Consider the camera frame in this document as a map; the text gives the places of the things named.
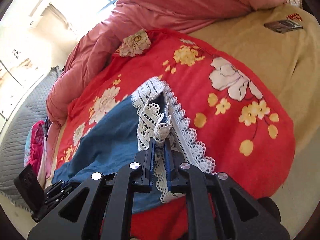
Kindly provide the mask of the blue denim lace-trimmed pants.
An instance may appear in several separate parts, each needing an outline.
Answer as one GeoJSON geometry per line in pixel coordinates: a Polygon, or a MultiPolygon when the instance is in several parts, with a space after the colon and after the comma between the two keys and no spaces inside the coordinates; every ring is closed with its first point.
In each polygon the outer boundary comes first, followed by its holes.
{"type": "Polygon", "coordinates": [[[161,148],[168,138],[173,150],[183,153],[185,161],[201,171],[213,173],[215,160],[206,156],[206,146],[165,81],[152,77],[111,111],[80,139],[73,158],[55,170],[52,182],[83,182],[94,172],[104,175],[117,172],[134,161],[136,153],[156,141],[155,182],[151,193],[137,193],[133,213],[140,213],[182,197],[167,187],[161,148]]]}

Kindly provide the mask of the red floral blanket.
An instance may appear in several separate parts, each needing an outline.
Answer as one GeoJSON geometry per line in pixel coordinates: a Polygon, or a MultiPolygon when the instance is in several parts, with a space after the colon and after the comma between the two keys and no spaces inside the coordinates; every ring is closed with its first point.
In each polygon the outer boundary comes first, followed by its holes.
{"type": "Polygon", "coordinates": [[[56,169],[113,107],[152,77],[169,84],[215,160],[254,198],[273,195],[289,174],[293,122],[276,97],[244,64],[206,42],[174,31],[125,38],[110,64],[68,107],[56,169]]]}

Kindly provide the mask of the beige bed sheet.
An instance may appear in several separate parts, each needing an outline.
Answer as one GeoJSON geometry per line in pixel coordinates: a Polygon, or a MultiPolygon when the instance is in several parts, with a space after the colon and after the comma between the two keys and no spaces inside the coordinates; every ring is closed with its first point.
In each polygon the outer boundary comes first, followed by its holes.
{"type": "Polygon", "coordinates": [[[295,158],[273,200],[292,239],[319,239],[319,23],[283,4],[212,23],[191,33],[249,67],[294,123],[295,158]],[[292,20],[303,29],[276,33],[265,23],[292,20]]]}

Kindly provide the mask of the grey quilted headboard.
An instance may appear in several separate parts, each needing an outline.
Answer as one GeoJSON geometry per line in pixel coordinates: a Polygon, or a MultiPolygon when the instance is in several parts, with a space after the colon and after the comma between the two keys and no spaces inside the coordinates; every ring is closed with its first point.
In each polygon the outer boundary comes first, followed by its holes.
{"type": "Polygon", "coordinates": [[[48,94],[61,75],[58,67],[50,72],[32,90],[13,117],[1,142],[1,194],[16,206],[30,211],[28,205],[14,185],[14,179],[24,169],[24,147],[27,135],[37,121],[47,117],[48,94]]]}

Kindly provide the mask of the salmon pink comforter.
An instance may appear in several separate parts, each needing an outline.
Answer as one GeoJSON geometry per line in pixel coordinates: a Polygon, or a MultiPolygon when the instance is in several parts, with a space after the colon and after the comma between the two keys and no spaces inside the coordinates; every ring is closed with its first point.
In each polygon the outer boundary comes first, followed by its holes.
{"type": "Polygon", "coordinates": [[[49,120],[63,125],[67,107],[107,65],[123,39],[137,31],[168,28],[185,34],[225,18],[270,9],[285,0],[118,0],[111,15],[84,35],[47,101],[49,120]]]}

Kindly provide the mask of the magenta clothes pile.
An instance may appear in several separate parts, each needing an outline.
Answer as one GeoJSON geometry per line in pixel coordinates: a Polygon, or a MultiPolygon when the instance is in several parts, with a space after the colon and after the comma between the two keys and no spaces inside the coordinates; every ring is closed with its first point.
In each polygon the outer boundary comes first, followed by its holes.
{"type": "Polygon", "coordinates": [[[42,120],[33,124],[24,147],[24,165],[30,164],[38,178],[46,177],[47,143],[44,124],[42,120]]]}

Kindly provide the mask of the dark patch on sheet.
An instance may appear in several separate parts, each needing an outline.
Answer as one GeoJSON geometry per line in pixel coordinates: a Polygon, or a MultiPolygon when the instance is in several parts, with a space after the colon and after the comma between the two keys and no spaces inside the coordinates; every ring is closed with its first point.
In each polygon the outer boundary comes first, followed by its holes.
{"type": "Polygon", "coordinates": [[[281,34],[303,29],[302,25],[292,20],[279,20],[274,22],[268,22],[264,24],[264,27],[281,34]]]}

